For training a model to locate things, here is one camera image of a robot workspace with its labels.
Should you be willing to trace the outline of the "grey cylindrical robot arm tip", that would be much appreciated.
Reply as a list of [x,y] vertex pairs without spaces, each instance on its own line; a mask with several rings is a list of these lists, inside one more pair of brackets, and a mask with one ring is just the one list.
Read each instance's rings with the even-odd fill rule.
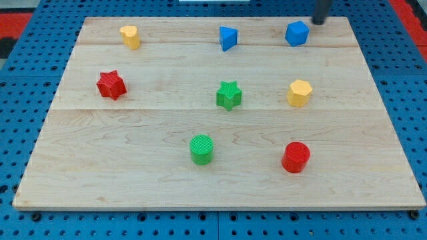
[[333,0],[315,0],[311,21],[314,25],[323,25],[332,6]]

